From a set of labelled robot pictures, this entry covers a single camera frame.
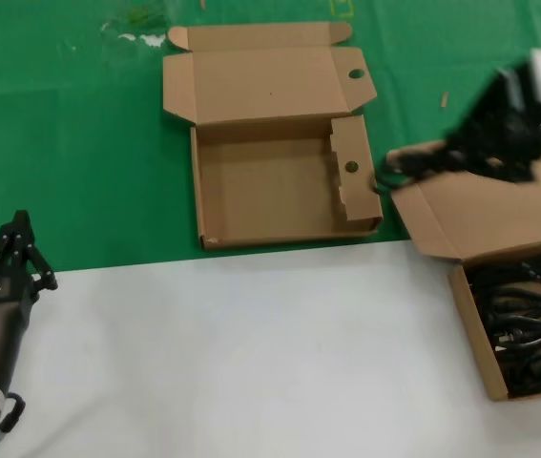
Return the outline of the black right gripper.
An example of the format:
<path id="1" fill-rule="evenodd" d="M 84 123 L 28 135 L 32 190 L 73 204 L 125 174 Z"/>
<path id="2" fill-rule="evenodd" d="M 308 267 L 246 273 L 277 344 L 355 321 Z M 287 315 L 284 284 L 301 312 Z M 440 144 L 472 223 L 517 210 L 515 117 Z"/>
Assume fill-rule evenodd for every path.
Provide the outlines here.
<path id="1" fill-rule="evenodd" d="M 535 181 L 541 157 L 541 105 L 527 62 L 500 68 L 434 151 L 434 171 L 469 172 L 509 183 Z"/>

